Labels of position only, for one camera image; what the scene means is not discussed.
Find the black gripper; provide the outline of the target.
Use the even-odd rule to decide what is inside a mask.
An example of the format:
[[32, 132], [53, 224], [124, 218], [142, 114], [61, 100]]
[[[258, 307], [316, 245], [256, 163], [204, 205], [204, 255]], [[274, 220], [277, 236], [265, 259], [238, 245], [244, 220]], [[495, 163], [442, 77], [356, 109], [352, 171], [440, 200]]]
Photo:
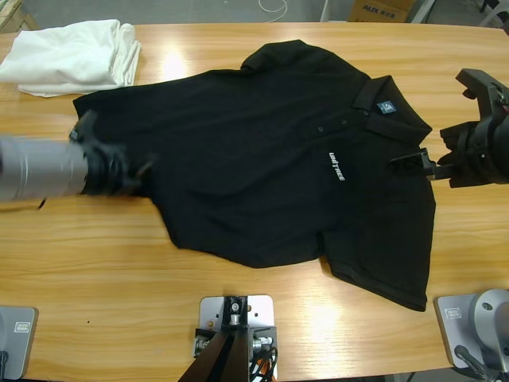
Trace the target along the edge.
[[82, 142], [81, 148], [87, 162], [81, 193], [88, 196], [131, 195], [158, 159], [155, 153], [135, 155], [132, 168], [124, 145], [105, 144], [92, 139]]
[[449, 152], [438, 160], [427, 149], [393, 158], [390, 170], [399, 177], [449, 179], [452, 188], [508, 183], [508, 117], [466, 122], [440, 130]]

